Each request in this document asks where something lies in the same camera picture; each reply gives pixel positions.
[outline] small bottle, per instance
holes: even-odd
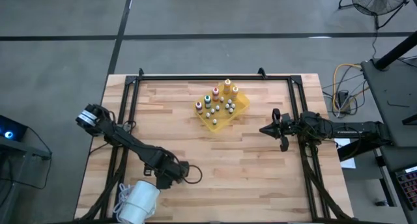
[[[213,101],[217,102],[219,100],[219,89],[217,87],[213,88]]]
[[[204,97],[204,104],[205,104],[205,107],[207,109],[209,109],[211,107],[211,98],[210,98],[210,96],[205,96]]]
[[[237,88],[236,86],[233,87],[233,89],[232,89],[232,96],[231,96],[231,99],[232,100],[236,100],[236,97],[237,97],[238,92],[239,92],[239,88]]]
[[[223,90],[223,93],[229,94],[229,92],[230,92],[230,84],[232,84],[232,82],[229,79],[226,79],[226,81],[224,81],[224,90]]]
[[[203,105],[201,104],[201,102],[195,103],[195,110],[197,110],[198,114],[203,113]]]

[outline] wooden table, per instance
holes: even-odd
[[[125,75],[109,76],[102,105],[118,115]],[[317,74],[302,74],[310,111],[327,116]],[[218,133],[211,133],[195,116],[193,101],[218,84],[217,81],[141,81],[132,134],[146,144],[164,147],[180,160],[198,165],[203,180],[195,185],[176,184],[163,190],[155,215],[148,221],[311,221],[300,153],[295,137],[287,152],[280,141],[259,133],[271,123],[274,107],[292,115],[285,81],[235,81],[251,104],[245,114]],[[299,112],[301,104],[297,103]],[[96,138],[92,149],[103,144]],[[80,217],[104,189],[111,147],[97,150],[88,160],[75,217]],[[338,154],[332,143],[319,146],[324,186],[345,213],[352,215]],[[192,169],[188,180],[197,180]],[[129,153],[126,184],[143,176],[143,162]],[[113,208],[115,189],[108,216]],[[317,191],[315,200],[323,216]]]

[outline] gray floor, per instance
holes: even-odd
[[[0,36],[116,35],[125,1],[0,0]],[[354,8],[336,11],[337,4],[338,0],[133,0],[125,34],[373,32],[373,18]],[[381,31],[415,31],[416,9],[410,2]],[[378,38],[377,57],[403,39]],[[331,84],[338,64],[370,59],[372,41],[124,41],[115,73],[135,74],[139,67],[148,74],[254,73],[263,67],[268,73],[318,73],[325,86]],[[114,41],[0,42],[0,95],[5,100],[0,114],[34,128],[53,150],[47,187],[22,192],[13,223],[72,219],[91,143],[74,119],[86,104],[100,102],[113,47]],[[417,55],[417,49],[407,55]],[[356,74],[353,70],[348,76]],[[352,90],[361,81],[353,79],[342,88]],[[358,114],[344,120],[364,119],[380,120],[370,92]],[[32,182],[42,180],[35,177]],[[372,189],[378,186],[374,180],[350,180],[347,186],[356,217],[403,223],[398,208],[373,206],[382,196],[380,189]]]

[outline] electric fan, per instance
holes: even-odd
[[[339,9],[354,6],[361,13],[374,16],[376,30],[384,27],[408,3],[407,0],[352,0],[352,4],[342,6],[341,2],[342,0],[339,2]],[[379,26],[378,16],[392,11],[395,12],[383,25]]]

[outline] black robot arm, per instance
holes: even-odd
[[[301,113],[299,120],[295,121],[288,113],[281,115],[279,109],[274,109],[272,123],[259,131],[275,139],[280,138],[281,151],[288,150],[286,135],[298,135],[300,140],[314,145],[320,145],[325,139],[358,139],[338,150],[341,161],[381,145],[391,145],[388,128],[381,122],[332,122],[310,111]]]
[[[123,146],[134,151],[145,163],[144,174],[151,175],[154,171],[156,187],[168,189],[172,181],[180,183],[188,176],[189,164],[179,161],[170,151],[152,145],[146,145],[128,133],[122,126],[110,119],[109,111],[100,105],[88,105],[76,122],[92,136],[104,135],[104,140],[112,146]]]

